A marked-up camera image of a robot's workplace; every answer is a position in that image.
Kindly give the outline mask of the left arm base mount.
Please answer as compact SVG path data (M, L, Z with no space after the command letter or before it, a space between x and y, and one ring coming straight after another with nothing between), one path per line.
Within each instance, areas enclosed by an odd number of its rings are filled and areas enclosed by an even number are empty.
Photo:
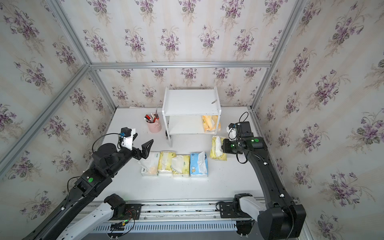
M110 205L113 211L110 220L129 220L133 218L138 220L142 210L142 204L129 204L117 194L112 194L104 199L104 203Z

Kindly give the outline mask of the yellow tissue pack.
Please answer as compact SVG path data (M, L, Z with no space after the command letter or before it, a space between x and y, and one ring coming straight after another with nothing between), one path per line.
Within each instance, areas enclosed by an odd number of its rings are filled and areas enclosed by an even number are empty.
M159 162L158 162L158 173L171 175L172 170L172 159L176 157L175 152L162 151L160 152Z
M227 154L222 150L224 143L223 137L213 136L212 137L212 147L210 151L210 158L217 161L227 161Z
M190 177L190 156L176 155L172 158L171 168L174 178L189 178Z

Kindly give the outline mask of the orange tissue pack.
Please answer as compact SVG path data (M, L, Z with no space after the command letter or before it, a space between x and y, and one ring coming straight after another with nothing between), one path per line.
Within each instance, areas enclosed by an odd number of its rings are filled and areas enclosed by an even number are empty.
M216 130L219 132L221 130L221 123L219 123L219 127L217 128L218 119L218 116L202 116L204 132L213 133Z

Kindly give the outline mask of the blue tissue pack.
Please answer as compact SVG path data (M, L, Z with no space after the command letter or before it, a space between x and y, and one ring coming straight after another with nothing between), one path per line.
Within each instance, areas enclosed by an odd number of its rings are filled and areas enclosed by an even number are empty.
M208 160L205 152L190 154L190 176L192 178L208 176Z

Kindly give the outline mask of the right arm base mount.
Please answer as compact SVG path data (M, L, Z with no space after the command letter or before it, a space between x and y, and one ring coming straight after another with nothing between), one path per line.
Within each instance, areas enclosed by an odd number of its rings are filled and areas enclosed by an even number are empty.
M252 197L251 194L236 194L231 202L219 201L216 203L216 210L220 213L221 219L238 219L252 217L243 212L240 208L240 198Z

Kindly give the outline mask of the white two-tier shelf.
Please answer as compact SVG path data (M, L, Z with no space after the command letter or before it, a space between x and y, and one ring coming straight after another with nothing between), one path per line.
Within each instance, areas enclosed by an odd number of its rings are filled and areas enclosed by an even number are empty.
M168 135L169 145L173 145L175 135L216 135L219 131L222 114L218 89L178 89L166 88L162 116ZM216 116L215 129L205 131L203 116Z

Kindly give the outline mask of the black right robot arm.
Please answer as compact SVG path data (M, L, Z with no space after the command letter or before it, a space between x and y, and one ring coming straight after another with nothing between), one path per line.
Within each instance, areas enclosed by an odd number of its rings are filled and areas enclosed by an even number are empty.
M257 225L264 240L297 239L307 217L306 210L287 192L272 164L265 140L254 136L248 116L245 112L238 122L229 125L229 137L224 139L221 149L236 157L244 155L244 163L251 164L257 175L265 202L261 203L248 193L236 194L231 203L218 202L218 210L222 218L240 218L236 228L241 237L248 236Z

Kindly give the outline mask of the white tissue pack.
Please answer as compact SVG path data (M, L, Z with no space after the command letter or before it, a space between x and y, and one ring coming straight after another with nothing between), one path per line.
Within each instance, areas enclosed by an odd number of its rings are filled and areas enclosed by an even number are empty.
M138 164L141 166L141 175L144 177L154 177L158 175L158 163L160 152L150 152L147 159L141 159Z

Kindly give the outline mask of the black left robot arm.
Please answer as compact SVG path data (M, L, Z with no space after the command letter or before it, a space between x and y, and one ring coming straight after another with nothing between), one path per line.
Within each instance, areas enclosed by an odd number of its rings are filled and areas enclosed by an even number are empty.
M92 154L91 167L74 183L68 196L55 210L30 234L27 240L80 240L95 227L114 217L124 217L126 202L117 194L105 198L93 212L72 225L73 219L113 181L118 171L132 158L147 159L153 140L133 147L138 136L134 130L123 128L115 145L101 145Z

